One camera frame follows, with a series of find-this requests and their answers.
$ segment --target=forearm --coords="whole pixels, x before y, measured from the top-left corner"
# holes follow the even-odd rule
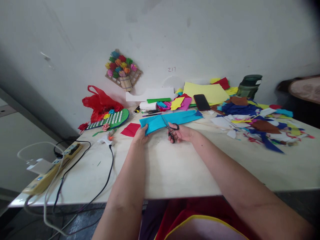
[[[194,132],[191,142],[232,208],[262,239],[287,238],[288,234],[291,239],[301,239],[312,230],[306,220],[202,134]]]
[[[145,187],[144,145],[132,143],[112,187],[94,240],[137,239]]]

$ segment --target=white table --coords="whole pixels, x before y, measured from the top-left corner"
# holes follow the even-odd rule
[[[142,114],[132,117],[114,134],[115,145],[114,167],[110,181],[104,192],[94,203],[107,202],[111,188],[126,158],[131,137],[120,132],[130,123],[139,123]],[[204,115],[204,119],[197,122],[212,125],[210,118],[215,115]],[[247,138],[237,136],[235,140],[226,135],[226,131],[208,125],[194,122],[185,124],[200,131],[230,157],[248,169],[254,176],[272,191],[295,191],[318,189],[320,187],[320,130],[307,124],[298,122],[306,133],[315,139],[303,138],[298,146],[285,147],[277,145],[285,154],[276,153],[265,148],[264,145],[249,142]],[[67,174],[62,194],[58,204],[82,204],[90,202],[105,185],[112,156],[106,144],[99,144],[97,140],[105,133],[92,135],[101,128],[87,130],[78,140],[90,141],[92,146],[75,167]],[[210,175],[208,169],[188,142],[171,144],[167,139],[167,129],[163,128],[155,133],[146,146],[146,199],[165,199],[178,197],[196,197],[220,195],[220,189]],[[84,148],[72,160],[68,167],[75,162]],[[53,205],[60,182],[58,177],[52,187],[49,205]],[[22,207],[28,195],[21,193],[10,207]],[[32,206],[42,206],[44,195],[33,197]]]

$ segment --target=smartphone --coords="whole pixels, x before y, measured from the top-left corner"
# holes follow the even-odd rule
[[[193,95],[193,98],[199,111],[208,111],[211,109],[204,94]]]

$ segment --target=extension cord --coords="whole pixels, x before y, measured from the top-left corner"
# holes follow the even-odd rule
[[[74,142],[64,151],[63,165],[60,168],[60,172],[68,165],[71,159],[82,149],[83,145],[79,142]],[[52,182],[52,179],[59,170],[62,159],[56,159],[53,164],[54,166],[45,174],[40,174],[36,177],[22,192],[28,195],[34,196],[39,195],[46,190],[46,188]]]

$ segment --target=green jar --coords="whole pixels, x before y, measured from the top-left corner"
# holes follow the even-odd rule
[[[258,87],[261,81],[262,81],[262,75],[259,75],[259,74],[252,74],[252,75],[245,76],[242,82],[239,84],[237,96],[254,99],[254,96],[258,91]]]

